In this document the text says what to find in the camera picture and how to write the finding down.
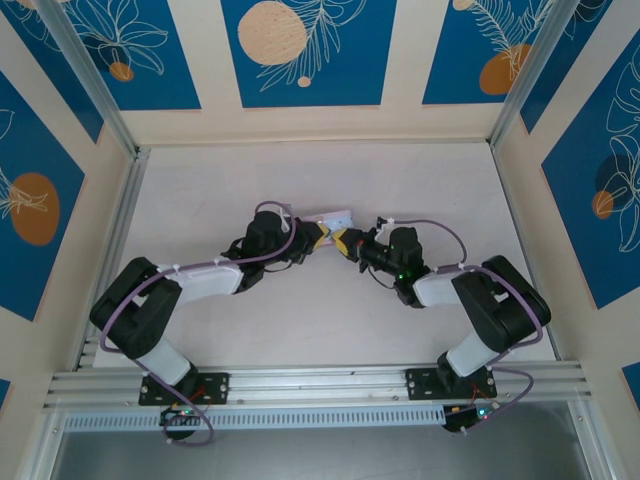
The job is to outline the grey steel sheet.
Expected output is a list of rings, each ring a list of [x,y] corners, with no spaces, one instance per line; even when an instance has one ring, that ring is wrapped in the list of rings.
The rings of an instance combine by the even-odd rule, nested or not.
[[[568,409],[524,403],[468,435],[436,426],[161,434],[70,433],[52,480],[591,480]]]

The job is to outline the aluminium side rail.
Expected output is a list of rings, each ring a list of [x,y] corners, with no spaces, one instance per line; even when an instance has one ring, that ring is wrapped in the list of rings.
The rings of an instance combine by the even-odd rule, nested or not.
[[[124,177],[124,183],[108,231],[106,250],[100,264],[95,286],[88,301],[87,312],[90,312],[93,305],[117,275],[150,154],[150,148],[139,147]]]
[[[527,268],[536,288],[547,301],[552,320],[545,337],[556,359],[566,358],[563,340],[562,294],[556,277],[555,221],[557,209],[543,179],[540,163],[504,143],[494,149],[494,159],[509,202]]]

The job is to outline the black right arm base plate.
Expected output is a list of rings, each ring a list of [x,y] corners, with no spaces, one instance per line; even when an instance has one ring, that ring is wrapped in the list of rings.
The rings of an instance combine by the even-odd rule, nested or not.
[[[449,379],[437,368],[413,368],[405,371],[405,379],[410,400],[472,400],[497,396],[493,374],[486,368],[467,377],[453,374]]]

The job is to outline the long aluminium base rail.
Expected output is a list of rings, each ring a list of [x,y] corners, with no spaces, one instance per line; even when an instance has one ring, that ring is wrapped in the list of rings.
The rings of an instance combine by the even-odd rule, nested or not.
[[[406,405],[405,371],[413,365],[315,368],[224,368],[230,375],[225,406],[334,407]],[[490,370],[495,399],[522,394],[527,401],[574,401],[592,391],[577,361],[508,362]],[[67,412],[132,410],[138,405],[143,375],[132,368],[80,369],[53,376],[44,407]]]

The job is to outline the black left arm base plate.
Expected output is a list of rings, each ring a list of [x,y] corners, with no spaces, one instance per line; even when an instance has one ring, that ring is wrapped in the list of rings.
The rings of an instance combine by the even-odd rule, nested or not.
[[[229,391],[228,373],[189,373],[174,389],[195,405],[225,405]],[[144,377],[141,383],[138,404],[140,406],[168,407],[179,398],[158,381]]]

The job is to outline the aluminium frame post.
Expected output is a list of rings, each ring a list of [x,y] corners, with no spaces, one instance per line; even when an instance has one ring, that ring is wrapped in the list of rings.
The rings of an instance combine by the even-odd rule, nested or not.
[[[548,0],[549,15],[487,139],[492,150],[521,122],[530,134],[613,0]]]
[[[33,0],[36,10],[60,48],[66,62],[82,84],[118,144],[134,160],[148,159],[150,149],[142,147],[126,125],[90,54],[57,0]]]

